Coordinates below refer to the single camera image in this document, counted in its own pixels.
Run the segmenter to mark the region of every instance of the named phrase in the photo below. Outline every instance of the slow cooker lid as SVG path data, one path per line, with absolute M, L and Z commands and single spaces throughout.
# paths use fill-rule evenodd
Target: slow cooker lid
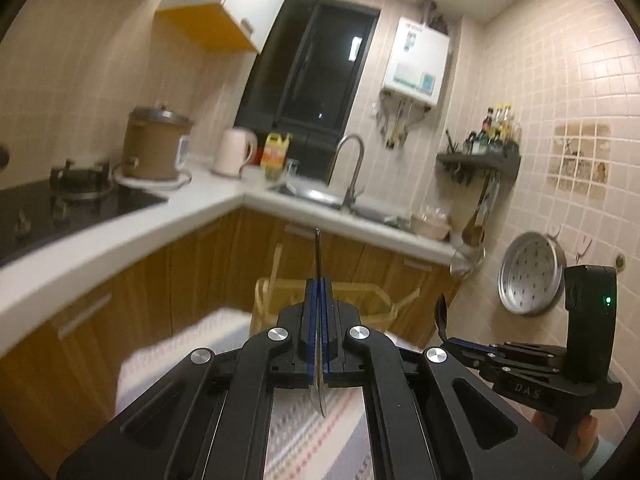
M 167 110 L 164 107 L 156 108 L 151 106 L 136 106 L 130 116 L 137 119 L 176 124 L 177 126 L 188 126 L 193 124 L 190 118 Z

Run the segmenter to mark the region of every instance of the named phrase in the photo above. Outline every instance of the knife blade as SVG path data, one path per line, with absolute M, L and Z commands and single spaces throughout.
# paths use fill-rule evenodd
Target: knife blade
M 316 229 L 314 237 L 316 254 L 316 298 L 315 298 L 315 333 L 314 333 L 314 382 L 310 388 L 311 403 L 318 413 L 326 417 L 326 400 L 324 397 L 324 359 L 322 358 L 322 314 L 324 295 L 322 294 L 322 277 L 320 267 L 320 229 Z

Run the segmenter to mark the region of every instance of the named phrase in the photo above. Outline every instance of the black shelf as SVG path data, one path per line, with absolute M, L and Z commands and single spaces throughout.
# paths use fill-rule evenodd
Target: black shelf
M 467 178 L 475 171 L 499 171 L 509 180 L 516 180 L 520 170 L 521 157 L 516 153 L 506 156 L 497 153 L 483 153 L 471 155 L 469 153 L 438 153 L 436 159 L 440 161 L 445 170 L 453 173 L 462 172 Z

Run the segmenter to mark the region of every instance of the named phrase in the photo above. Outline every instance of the sink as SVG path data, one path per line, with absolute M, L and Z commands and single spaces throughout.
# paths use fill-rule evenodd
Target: sink
M 364 218 L 376 224 L 386 225 L 401 231 L 411 232 L 410 222 L 408 219 L 400 215 L 385 212 L 384 210 L 368 207 L 364 205 L 354 204 L 351 207 L 351 213 L 359 218 Z
M 297 186 L 291 182 L 284 182 L 272 187 L 271 191 L 275 191 L 276 193 L 286 196 L 301 198 L 302 200 L 314 202 L 318 205 L 330 207 L 331 209 L 339 210 L 342 208 L 342 198 L 323 191 L 318 191 L 312 187 Z
M 282 184 L 271 187 L 270 190 L 331 209 L 340 210 L 342 208 L 342 197 L 334 196 L 313 187 L 300 186 L 292 182 L 283 182 Z M 407 218 L 397 213 L 385 211 L 384 208 L 355 203 L 351 206 L 350 213 L 358 218 L 363 218 L 376 224 L 385 225 L 408 233 L 412 232 L 410 222 Z

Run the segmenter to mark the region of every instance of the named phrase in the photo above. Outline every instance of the yellow bottle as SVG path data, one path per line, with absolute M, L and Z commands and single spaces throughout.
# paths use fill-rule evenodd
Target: yellow bottle
M 264 169 L 267 178 L 274 180 L 282 173 L 290 140 L 291 134 L 287 134 L 285 137 L 280 134 L 269 134 L 267 136 L 260 160 L 260 167 Z

